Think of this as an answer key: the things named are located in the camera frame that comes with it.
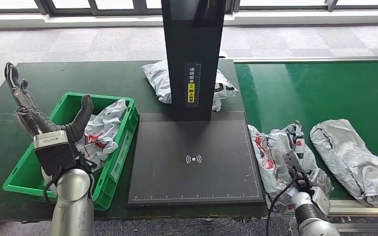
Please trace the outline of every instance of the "wireless charging symbol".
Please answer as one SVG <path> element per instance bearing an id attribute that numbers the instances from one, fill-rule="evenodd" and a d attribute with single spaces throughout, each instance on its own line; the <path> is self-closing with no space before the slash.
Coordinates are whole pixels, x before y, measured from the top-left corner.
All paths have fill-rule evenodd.
<path id="1" fill-rule="evenodd" d="M 186 156 L 186 163 L 190 164 L 191 162 L 197 162 L 198 164 L 201 164 L 202 162 L 202 156 L 197 155 L 196 157 L 191 157 L 190 155 Z"/>

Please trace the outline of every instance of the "gray plastic package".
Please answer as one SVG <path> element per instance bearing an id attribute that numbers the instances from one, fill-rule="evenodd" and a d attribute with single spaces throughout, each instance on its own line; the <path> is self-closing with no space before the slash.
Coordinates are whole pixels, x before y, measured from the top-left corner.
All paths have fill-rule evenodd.
<path id="1" fill-rule="evenodd" d="M 311 130 L 311 140 L 331 173 L 364 205 L 378 207 L 378 157 L 346 119 L 327 120 Z"/>
<path id="2" fill-rule="evenodd" d="M 76 143 L 77 149 L 85 158 L 97 164 L 93 172 L 101 169 L 108 155 L 118 148 L 114 139 L 125 110 L 125 99 L 120 99 L 103 109 L 96 117 L 92 116 L 83 137 Z"/>
<path id="3" fill-rule="evenodd" d="M 169 68 L 167 60 L 162 60 L 154 64 L 147 64 L 141 67 L 146 74 L 150 85 L 156 92 L 158 100 L 162 103 L 172 103 L 170 92 Z M 238 90 L 230 83 L 225 76 L 217 70 L 215 80 L 214 101 L 212 111 L 219 112 L 221 110 L 221 99 L 235 96 Z"/>
<path id="4" fill-rule="evenodd" d="M 284 162 L 283 154 L 293 150 L 298 157 L 299 164 L 304 171 L 316 171 L 313 184 L 326 183 L 322 188 L 324 193 L 329 196 L 332 192 L 331 181 L 325 174 L 321 175 L 315 156 L 305 144 L 304 134 L 301 125 L 297 122 L 290 124 L 282 130 L 274 129 L 269 134 L 259 132 L 254 126 L 249 125 L 250 136 L 253 149 L 258 162 L 260 176 L 266 192 L 267 206 L 270 207 L 271 201 L 278 195 L 291 181 L 287 165 Z M 276 202 L 274 213 L 279 213 L 284 206 L 291 204 L 291 197 L 297 193 L 295 186 L 290 187 L 283 193 L 279 201 Z"/>

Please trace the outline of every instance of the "gray carpet floor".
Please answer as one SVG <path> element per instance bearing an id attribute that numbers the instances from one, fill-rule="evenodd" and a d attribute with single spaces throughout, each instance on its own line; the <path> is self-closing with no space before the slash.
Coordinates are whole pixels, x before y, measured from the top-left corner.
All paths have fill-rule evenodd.
<path id="1" fill-rule="evenodd" d="M 225 27 L 221 50 L 230 57 L 378 56 L 378 26 Z M 0 31 L 0 85 L 7 61 L 105 61 L 165 59 L 162 28 L 37 29 Z M 0 224 L 0 236 L 46 236 L 49 222 Z M 287 234 L 287 220 L 274 218 L 271 235 Z M 161 219 L 95 222 L 104 236 L 262 236 L 265 221 Z M 378 235 L 352 234 L 343 235 Z"/>

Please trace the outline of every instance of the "robotic arm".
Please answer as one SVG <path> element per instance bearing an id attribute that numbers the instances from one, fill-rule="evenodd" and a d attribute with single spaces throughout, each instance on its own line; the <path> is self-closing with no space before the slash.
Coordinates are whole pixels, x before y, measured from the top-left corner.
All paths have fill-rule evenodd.
<path id="1" fill-rule="evenodd" d="M 48 203 L 47 189 L 53 183 L 57 187 L 51 236 L 92 236 L 94 180 L 91 170 L 95 164 L 89 164 L 74 145 L 82 138 L 94 109 L 90 95 L 82 97 L 82 107 L 71 123 L 56 125 L 34 103 L 27 90 L 28 82 L 19 82 L 17 68 L 8 62 L 4 73 L 18 105 L 18 120 L 34 141 L 34 152 L 43 171 L 52 177 L 43 191 Z"/>
<path id="2" fill-rule="evenodd" d="M 301 236 L 340 236 L 337 228 L 331 224 L 326 215 L 330 210 L 330 201 L 322 190 L 327 184 L 311 187 L 308 176 L 299 164 L 293 150 L 283 154 L 289 174 L 300 192 L 292 197 L 295 208 L 296 223 Z"/>

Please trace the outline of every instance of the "green plastic crate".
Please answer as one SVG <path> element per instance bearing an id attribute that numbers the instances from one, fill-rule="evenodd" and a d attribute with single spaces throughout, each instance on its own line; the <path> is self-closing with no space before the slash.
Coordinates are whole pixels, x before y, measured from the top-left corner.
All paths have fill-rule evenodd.
<path id="1" fill-rule="evenodd" d="M 63 95 L 60 102 L 54 108 L 49 118 L 55 124 L 72 122 L 81 107 L 83 94 L 68 92 Z M 94 104 L 94 115 L 99 114 L 104 108 L 111 105 L 122 97 L 103 95 L 91 95 Z M 138 112 L 134 99 L 125 98 L 127 110 L 123 115 L 121 126 L 115 137 L 118 148 L 111 153 L 102 170 L 94 174 L 95 185 L 92 199 L 96 210 L 107 210 L 111 205 L 115 189 L 121 175 L 126 155 L 131 145 L 132 137 L 138 124 Z M 43 178 L 41 166 L 34 153 L 34 144 L 28 147 L 17 165 L 3 184 L 5 191 L 20 193 L 34 201 L 44 202 Z M 47 192 L 51 202 L 56 202 L 56 197 L 51 191 Z"/>

